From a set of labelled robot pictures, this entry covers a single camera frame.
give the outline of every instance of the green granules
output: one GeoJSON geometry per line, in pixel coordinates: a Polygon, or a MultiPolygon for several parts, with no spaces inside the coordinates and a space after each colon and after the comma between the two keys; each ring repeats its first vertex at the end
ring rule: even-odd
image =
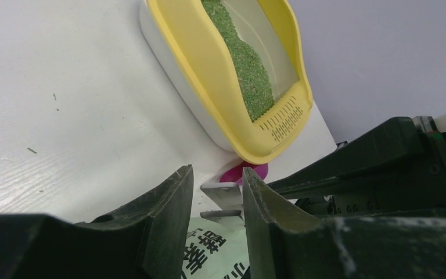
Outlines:
{"type": "Polygon", "coordinates": [[[243,102],[253,122],[274,104],[268,73],[257,52],[238,37],[232,18],[220,0],[202,0],[202,4],[230,51],[243,102]]]}

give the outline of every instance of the purple object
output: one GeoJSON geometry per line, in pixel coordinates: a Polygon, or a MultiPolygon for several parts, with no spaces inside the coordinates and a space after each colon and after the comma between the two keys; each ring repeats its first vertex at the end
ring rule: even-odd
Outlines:
{"type": "Polygon", "coordinates": [[[247,162],[242,162],[238,166],[228,170],[220,177],[220,182],[236,182],[238,185],[242,186],[242,176],[243,168],[252,168],[259,177],[263,180],[266,178],[269,172],[268,164],[251,164],[247,162]]]}

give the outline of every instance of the white tabletop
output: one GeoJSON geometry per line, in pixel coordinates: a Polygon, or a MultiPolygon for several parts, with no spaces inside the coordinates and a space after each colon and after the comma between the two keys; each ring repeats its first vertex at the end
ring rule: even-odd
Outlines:
{"type": "MultiPolygon", "coordinates": [[[[91,221],[184,164],[193,216],[216,209],[199,186],[238,158],[199,126],[138,17],[138,0],[0,0],[0,212],[91,221]]],[[[314,106],[267,181],[335,147],[314,106]]]]}

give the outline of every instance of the plastic container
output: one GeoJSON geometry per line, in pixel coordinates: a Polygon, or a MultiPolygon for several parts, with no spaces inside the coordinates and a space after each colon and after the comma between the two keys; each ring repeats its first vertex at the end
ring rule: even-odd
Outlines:
{"type": "Polygon", "coordinates": [[[264,164],[303,129],[312,108],[296,18],[285,0],[223,0],[239,37],[260,56],[275,104],[252,122],[232,58],[200,0],[143,0],[143,34],[211,139],[264,164]]]}

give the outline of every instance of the gray wall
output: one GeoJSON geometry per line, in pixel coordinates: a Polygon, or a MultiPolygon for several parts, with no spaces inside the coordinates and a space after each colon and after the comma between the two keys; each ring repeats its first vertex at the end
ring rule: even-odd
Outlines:
{"type": "Polygon", "coordinates": [[[446,112],[446,1],[289,0],[337,142],[392,116],[446,112]]]}

